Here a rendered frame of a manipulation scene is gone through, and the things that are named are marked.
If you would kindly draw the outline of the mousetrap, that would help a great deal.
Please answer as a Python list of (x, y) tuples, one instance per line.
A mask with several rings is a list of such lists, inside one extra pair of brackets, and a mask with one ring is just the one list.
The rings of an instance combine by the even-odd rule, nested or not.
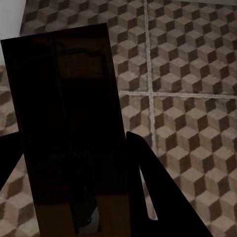
[(40, 237), (131, 237), (107, 23), (1, 46)]

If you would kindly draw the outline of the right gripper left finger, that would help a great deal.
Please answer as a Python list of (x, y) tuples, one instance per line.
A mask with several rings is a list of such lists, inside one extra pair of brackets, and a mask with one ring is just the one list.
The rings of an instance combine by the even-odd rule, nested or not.
[(20, 132), (0, 137), (0, 190), (23, 155)]

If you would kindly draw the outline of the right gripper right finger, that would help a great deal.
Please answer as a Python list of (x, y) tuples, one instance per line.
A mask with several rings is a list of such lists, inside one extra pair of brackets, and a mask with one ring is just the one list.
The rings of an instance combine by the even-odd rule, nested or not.
[[(213, 237), (145, 139), (126, 133), (131, 237)], [(141, 168), (158, 220), (148, 217)]]

